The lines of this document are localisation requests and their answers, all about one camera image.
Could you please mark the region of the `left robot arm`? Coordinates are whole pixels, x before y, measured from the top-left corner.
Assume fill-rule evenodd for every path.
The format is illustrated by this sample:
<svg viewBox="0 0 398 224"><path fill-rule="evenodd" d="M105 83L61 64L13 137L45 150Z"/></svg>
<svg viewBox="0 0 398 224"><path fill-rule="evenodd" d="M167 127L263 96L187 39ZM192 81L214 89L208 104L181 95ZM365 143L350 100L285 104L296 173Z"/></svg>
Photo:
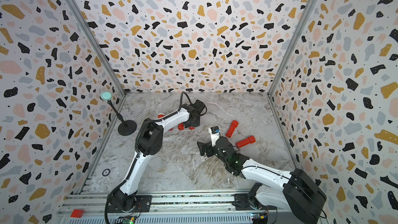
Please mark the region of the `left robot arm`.
<svg viewBox="0 0 398 224"><path fill-rule="evenodd" d="M147 118L138 131L134 157L123 181L106 198L105 213L111 208L128 213L136 207L136 194L145 169L162 148L165 132L179 124L185 128L199 127L200 119L207 112L206 105L196 100L194 103L180 103L178 109L158 119Z"/></svg>

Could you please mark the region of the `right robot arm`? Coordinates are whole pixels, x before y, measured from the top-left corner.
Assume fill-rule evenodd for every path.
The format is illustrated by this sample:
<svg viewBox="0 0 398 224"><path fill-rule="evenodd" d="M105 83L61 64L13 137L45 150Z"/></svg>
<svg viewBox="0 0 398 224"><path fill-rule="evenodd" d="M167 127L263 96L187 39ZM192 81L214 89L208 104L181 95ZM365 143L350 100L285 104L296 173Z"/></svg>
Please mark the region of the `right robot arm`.
<svg viewBox="0 0 398 224"><path fill-rule="evenodd" d="M215 142L197 143L201 156L217 157L233 176L253 180L246 206L261 209L274 206L290 210L304 224L316 224L325 218L325 193L301 169L277 170L256 162L235 150L226 137Z"/></svg>

